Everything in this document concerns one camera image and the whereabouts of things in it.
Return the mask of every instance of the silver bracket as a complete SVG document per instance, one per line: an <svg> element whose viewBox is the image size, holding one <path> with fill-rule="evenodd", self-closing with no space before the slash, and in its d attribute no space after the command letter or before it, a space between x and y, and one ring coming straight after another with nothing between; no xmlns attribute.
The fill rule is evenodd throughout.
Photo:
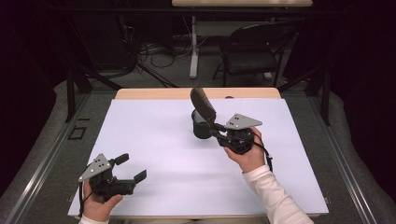
<svg viewBox="0 0 396 224"><path fill-rule="evenodd" d="M262 122L259 120L251 119L240 114L235 114L227 121L224 127L231 130L241 130L259 125L262 125Z"/></svg>
<svg viewBox="0 0 396 224"><path fill-rule="evenodd" d="M106 159L105 155L101 153L96 157L96 159L93 160L90 166L87 167L87 169L78 179L78 182L82 182L85 179L93 177L94 175L99 175L103 171L108 170L110 168L111 168L110 163Z"/></svg>

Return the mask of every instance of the white tabletop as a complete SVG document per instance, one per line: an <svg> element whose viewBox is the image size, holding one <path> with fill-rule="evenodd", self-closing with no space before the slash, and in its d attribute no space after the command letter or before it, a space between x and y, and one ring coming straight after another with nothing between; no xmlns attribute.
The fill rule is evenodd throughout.
<svg viewBox="0 0 396 224"><path fill-rule="evenodd" d="M311 7L312 0L172 0L174 7Z"/></svg>
<svg viewBox="0 0 396 224"><path fill-rule="evenodd" d="M212 99L217 123L234 113L263 122L258 129L274 157L274 173L308 215L327 214L318 181L283 99ZM126 195L111 216L121 218L209 218L265 216L239 166L215 138L192 133L191 100L113 100L92 150L91 161L129 153L113 175L130 179L146 170L147 179ZM78 195L69 216L77 216Z"/></svg>

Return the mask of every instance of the person's left hand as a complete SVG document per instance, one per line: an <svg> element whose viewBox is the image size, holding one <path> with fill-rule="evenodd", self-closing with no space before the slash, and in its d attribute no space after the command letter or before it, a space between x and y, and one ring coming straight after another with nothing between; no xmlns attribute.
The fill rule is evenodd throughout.
<svg viewBox="0 0 396 224"><path fill-rule="evenodd" d="M95 221L105 222L110 218L111 210L122 200L122 195L117 194L111 197L106 203L102 196L92 193L90 179L86 179L83 185L84 199L84 213L83 215Z"/></svg>

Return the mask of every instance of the dark background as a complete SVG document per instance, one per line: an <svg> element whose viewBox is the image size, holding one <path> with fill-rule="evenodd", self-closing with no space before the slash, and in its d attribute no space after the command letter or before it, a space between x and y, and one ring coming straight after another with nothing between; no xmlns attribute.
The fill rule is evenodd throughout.
<svg viewBox="0 0 396 224"><path fill-rule="evenodd" d="M170 7L171 1L146 1L152 7ZM7 189L20 169L54 106L56 95L53 88L65 80L67 62L56 43L52 22L63 27L71 50L77 60L97 67L66 21L49 20L34 1L2 1L0 3L0 65L4 97L1 99L1 162L2 181L0 194ZM396 134L392 108L396 107L396 24L392 4L386 1L316 0L314 7L340 9L353 6L351 23L341 38L332 67L331 90L345 103L346 118L352 142L362 160L374 175L377 183L396 201ZM180 21L163 17L146 17L150 26L141 26L142 31L156 41L171 44L169 32L177 32ZM95 21L79 26L90 27ZM284 76L296 78L326 58L340 27L345 20L308 19L300 34ZM109 29L116 29L111 23ZM103 39L85 34L92 44ZM121 36L112 34L108 40L125 55L125 48L112 39ZM113 67L128 64L120 60L109 63Z"/></svg>

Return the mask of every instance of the gray carpet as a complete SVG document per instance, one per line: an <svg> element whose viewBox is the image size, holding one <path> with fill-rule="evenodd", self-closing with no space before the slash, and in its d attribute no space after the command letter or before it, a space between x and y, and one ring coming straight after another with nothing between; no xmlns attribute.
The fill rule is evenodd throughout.
<svg viewBox="0 0 396 224"><path fill-rule="evenodd" d="M168 78L179 87L193 87L198 84L203 87L220 87L220 76L216 80L211 79L219 62L217 48L213 48L210 45L202 46L200 53L198 78L196 79L189 79L189 56L177 57L170 66L165 68L155 68L149 62L149 58L145 61L145 64L153 67L159 74ZM156 55L154 59L155 64L161 62L164 65L171 62L171 58L166 55ZM147 73L139 72L138 69L135 69L132 74L114 78L113 80L128 88L163 87L160 82ZM283 79L281 78L278 81L278 85L282 82ZM229 78L230 87L270 86L271 84L271 81L265 80L261 76ZM0 223L5 223L7 218L11 220L9 216L15 215L15 205L19 205L19 207L21 205L26 206L25 210L22 209L24 212L21 213L19 218L21 223L77 223L75 219L66 215L70 206L68 199L77 190L77 179L87 164L109 103L115 95L115 92L109 87L96 80L92 80L92 85L95 89L92 94L88 96L78 95L81 99L80 102L83 103L78 105L79 111L75 119L69 124L72 128L75 125L79 128L85 127L84 137L80 140L64 139L60 145L56 145L56 142L62 136L67 138L67 135L70 134L70 129L66 129L67 132L63 133L67 112L65 84L62 83L55 89L58 98L49 121L37 139L34 148L32 148L26 163L0 200ZM283 93L282 97L287 100L290 107L290 112L323 195L331 201L328 204L330 214L318 217L315 222L364 223L357 205L351 197L350 188L346 185L346 181L334 161L331 141L326 132L323 131L321 120L316 116L318 111L312 106L312 102L316 102L317 99L306 98L302 92L303 88L304 83L301 83ZM354 151L350 143L342 101L333 94L331 97L330 120L336 141L343 149L348 164L360 183L361 192L372 208L376 223L396 223L394 201L375 183L370 172ZM37 174L37 168L43 166L42 161L48 157L50 151L55 147L58 148L58 153L51 158L52 163L49 166L49 172L42 176L45 180L44 184L38 186L30 204L19 204L29 181Z"/></svg>

